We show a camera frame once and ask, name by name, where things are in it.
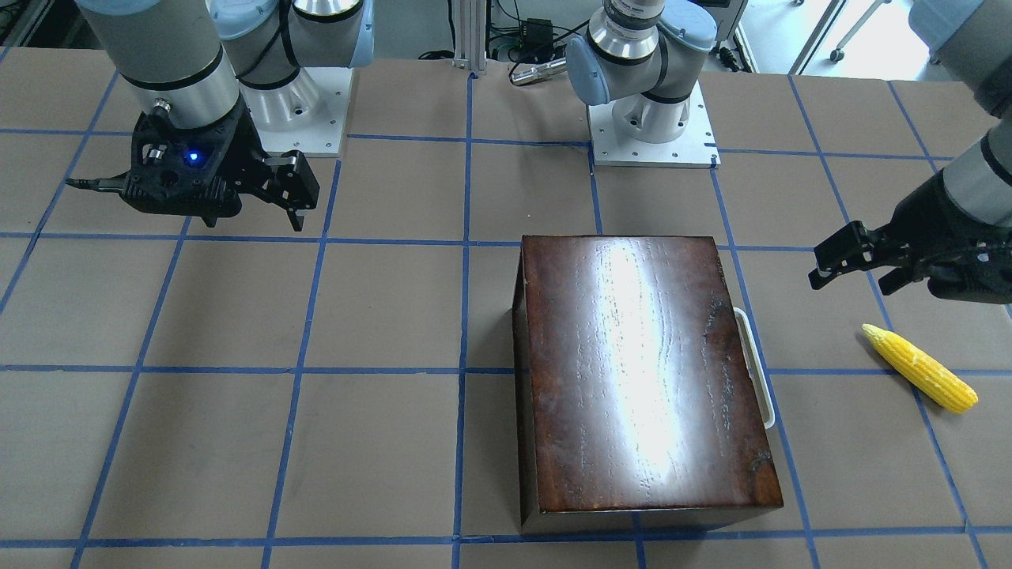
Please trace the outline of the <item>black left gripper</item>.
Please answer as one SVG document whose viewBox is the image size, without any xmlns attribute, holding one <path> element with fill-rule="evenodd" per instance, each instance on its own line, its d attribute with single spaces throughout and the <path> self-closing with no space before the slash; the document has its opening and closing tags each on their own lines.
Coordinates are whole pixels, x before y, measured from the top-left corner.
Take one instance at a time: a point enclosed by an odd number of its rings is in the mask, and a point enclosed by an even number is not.
<svg viewBox="0 0 1012 569">
<path fill-rule="evenodd" d="M 952 202 L 939 172 L 904 198 L 886 226 L 870 230 L 850 222 L 817 245 L 816 269 L 807 280 L 813 291 L 821 291 L 842 275 L 866 273 L 879 247 L 883 262 L 895 267 L 878 280 L 888 296 L 906 284 L 927 282 L 926 257 L 980 241 L 993 241 L 993 227 Z"/>
</svg>

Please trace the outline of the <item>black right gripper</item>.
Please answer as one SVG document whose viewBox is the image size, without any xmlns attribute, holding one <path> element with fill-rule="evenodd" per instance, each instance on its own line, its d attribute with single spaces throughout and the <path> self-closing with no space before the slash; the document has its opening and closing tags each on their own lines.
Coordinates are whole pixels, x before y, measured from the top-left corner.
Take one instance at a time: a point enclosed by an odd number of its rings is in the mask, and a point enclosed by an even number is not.
<svg viewBox="0 0 1012 569">
<path fill-rule="evenodd" d="M 305 210 L 317 209 L 319 183 L 304 153 L 269 158 L 246 102 L 206 127 L 213 142 L 210 181 L 202 191 L 210 208 L 239 208 L 241 195 L 285 211 L 293 231 L 304 230 Z"/>
</svg>

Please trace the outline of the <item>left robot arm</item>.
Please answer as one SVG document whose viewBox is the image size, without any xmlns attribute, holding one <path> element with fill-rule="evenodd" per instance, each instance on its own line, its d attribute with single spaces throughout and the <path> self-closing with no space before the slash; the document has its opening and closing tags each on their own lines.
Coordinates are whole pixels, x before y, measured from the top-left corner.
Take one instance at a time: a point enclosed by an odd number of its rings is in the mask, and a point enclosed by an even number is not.
<svg viewBox="0 0 1012 569">
<path fill-rule="evenodd" d="M 1008 1 L 913 3 L 911 30 L 998 121 L 897 205 L 886 226 L 851 222 L 817 245 L 810 287 L 886 266 L 886 295 L 925 281 L 944 300 L 1010 302 L 1010 18 Z M 605 1 L 568 42 L 568 79 L 589 107 L 625 98 L 635 108 L 683 104 L 715 42 L 712 15 L 692 2 Z"/>
</svg>

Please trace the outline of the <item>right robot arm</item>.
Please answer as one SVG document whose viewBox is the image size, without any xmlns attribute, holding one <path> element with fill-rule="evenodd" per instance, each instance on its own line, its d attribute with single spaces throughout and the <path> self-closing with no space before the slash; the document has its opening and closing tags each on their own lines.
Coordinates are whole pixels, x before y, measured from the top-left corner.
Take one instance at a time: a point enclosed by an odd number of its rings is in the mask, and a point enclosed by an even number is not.
<svg viewBox="0 0 1012 569">
<path fill-rule="evenodd" d="M 68 178 L 148 215 L 238 216 L 245 195 L 278 206 L 293 230 L 319 181 L 293 145 L 268 150 L 328 104 L 310 69 L 365 67 L 370 1 L 80 1 L 78 9 L 142 107 L 126 172 Z"/>
</svg>

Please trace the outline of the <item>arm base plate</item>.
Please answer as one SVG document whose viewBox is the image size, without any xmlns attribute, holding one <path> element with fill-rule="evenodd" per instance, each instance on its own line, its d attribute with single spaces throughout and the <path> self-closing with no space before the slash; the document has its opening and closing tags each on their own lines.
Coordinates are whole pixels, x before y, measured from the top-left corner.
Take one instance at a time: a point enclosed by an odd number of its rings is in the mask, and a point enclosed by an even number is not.
<svg viewBox="0 0 1012 569">
<path fill-rule="evenodd" d="M 594 164 L 610 167 L 716 168 L 716 137 L 699 82 L 690 97 L 661 104 L 632 95 L 587 108 Z"/>
<path fill-rule="evenodd" d="M 280 88 L 245 88 L 264 150 L 275 156 L 297 150 L 307 157 L 339 158 L 354 79 L 350 68 L 303 68 Z"/>
</svg>

